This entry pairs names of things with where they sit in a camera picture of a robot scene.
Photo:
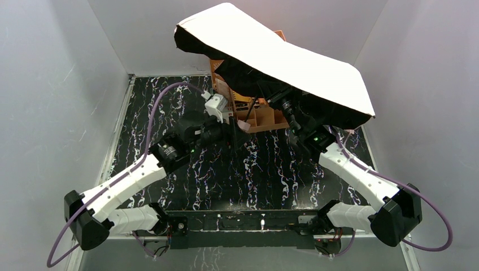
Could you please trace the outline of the black pink folding umbrella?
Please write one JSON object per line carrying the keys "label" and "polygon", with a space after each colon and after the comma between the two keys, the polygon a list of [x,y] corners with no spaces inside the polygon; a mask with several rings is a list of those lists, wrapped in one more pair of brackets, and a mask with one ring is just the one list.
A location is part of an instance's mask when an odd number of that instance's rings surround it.
{"label": "black pink folding umbrella", "polygon": [[284,41],[231,3],[221,3],[176,25],[178,49],[220,61],[216,73],[236,92],[252,95],[246,82],[261,78],[312,95],[315,105],[330,103],[355,129],[375,117],[360,72],[352,65]]}

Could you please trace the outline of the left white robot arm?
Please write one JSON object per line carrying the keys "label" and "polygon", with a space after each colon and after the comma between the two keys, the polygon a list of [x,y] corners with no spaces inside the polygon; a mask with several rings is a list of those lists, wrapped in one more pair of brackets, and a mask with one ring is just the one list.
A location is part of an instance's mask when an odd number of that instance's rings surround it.
{"label": "left white robot arm", "polygon": [[80,248],[92,250],[110,234],[137,230],[165,233],[170,218],[159,204],[134,209],[121,209],[120,205],[186,165],[196,150],[217,143],[229,150],[240,148],[250,139],[249,128],[233,116],[221,123],[216,116],[188,112],[132,165],[83,193],[70,191],[64,197],[64,216]]}

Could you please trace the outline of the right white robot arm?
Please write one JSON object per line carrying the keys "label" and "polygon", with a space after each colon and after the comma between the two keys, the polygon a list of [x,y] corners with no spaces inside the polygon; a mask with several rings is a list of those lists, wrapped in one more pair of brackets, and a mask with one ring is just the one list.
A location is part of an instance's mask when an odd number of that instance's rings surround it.
{"label": "right white robot arm", "polygon": [[388,180],[356,158],[338,138],[337,128],[356,128],[369,120],[369,115],[296,88],[263,90],[261,94],[272,108],[283,113],[300,152],[346,181],[368,202],[366,206],[329,203],[318,214],[328,229],[368,231],[395,247],[421,223],[417,187]]}

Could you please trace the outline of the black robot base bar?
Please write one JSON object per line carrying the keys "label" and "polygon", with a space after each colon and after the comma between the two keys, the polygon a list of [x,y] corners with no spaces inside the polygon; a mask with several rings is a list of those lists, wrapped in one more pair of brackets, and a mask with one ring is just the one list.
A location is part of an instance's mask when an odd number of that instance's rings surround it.
{"label": "black robot base bar", "polygon": [[329,229],[317,210],[168,211],[174,249],[295,247],[313,249]]}

